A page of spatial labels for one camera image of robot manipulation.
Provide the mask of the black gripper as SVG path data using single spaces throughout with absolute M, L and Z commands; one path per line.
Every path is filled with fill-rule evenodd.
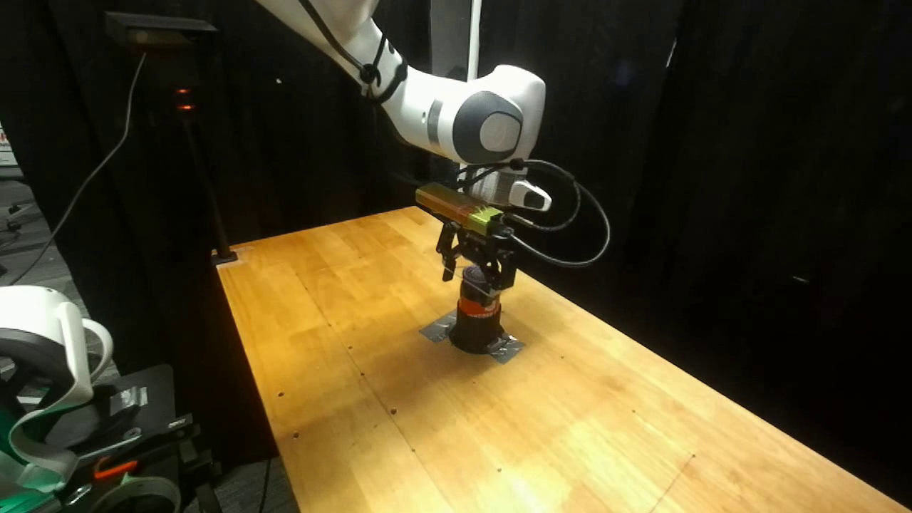
M 509 245 L 509 227 L 474 233 L 457 221 L 442 221 L 437 253 L 442 258 L 442 282 L 457 277 L 460 258 L 476 265 L 500 291 L 517 282 L 517 251 Z

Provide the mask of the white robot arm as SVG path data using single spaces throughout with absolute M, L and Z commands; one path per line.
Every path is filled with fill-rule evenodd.
M 551 207 L 551 193 L 524 174 L 546 116 L 539 74 L 520 64 L 474 79 L 419 72 L 375 23 L 379 0 L 258 3 L 356 79 L 407 144 L 457 163 L 476 201 Z

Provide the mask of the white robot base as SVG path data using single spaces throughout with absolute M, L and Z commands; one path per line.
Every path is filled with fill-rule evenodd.
M 68 297 L 43 285 L 0 288 L 0 354 L 51 381 L 50 409 L 65 409 L 95 396 L 95 381 L 111 365 L 111 332 Z

